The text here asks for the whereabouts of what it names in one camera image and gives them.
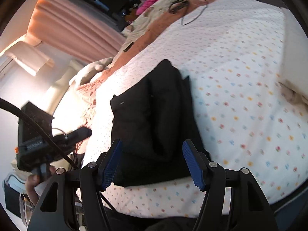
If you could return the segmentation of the person's left hand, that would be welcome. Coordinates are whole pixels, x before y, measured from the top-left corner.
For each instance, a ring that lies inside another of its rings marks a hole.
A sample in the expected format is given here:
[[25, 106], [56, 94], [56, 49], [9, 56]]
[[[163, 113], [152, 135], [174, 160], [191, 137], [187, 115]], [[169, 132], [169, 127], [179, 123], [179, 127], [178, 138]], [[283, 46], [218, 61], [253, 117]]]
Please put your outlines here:
[[47, 182], [41, 182], [38, 175], [32, 174], [28, 176], [25, 183], [25, 189], [33, 205], [36, 205], [39, 201], [39, 198], [43, 193], [46, 185]]

